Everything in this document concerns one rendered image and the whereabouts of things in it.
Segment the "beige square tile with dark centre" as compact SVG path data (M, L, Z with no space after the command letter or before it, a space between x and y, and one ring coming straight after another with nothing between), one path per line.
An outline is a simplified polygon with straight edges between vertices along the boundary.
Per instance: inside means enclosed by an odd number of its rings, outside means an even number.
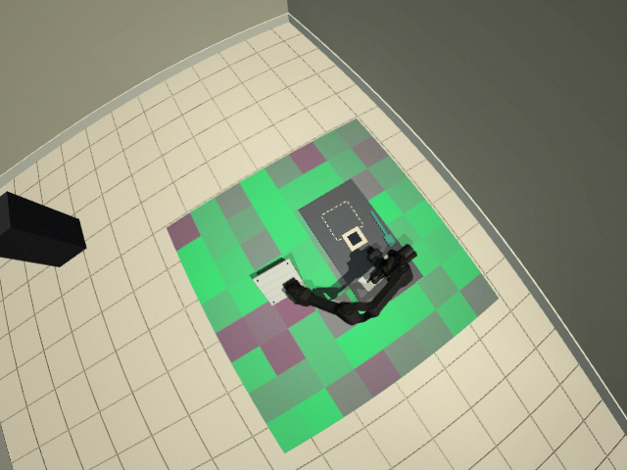
M356 250L367 242L358 226L343 234L342 237L351 251Z

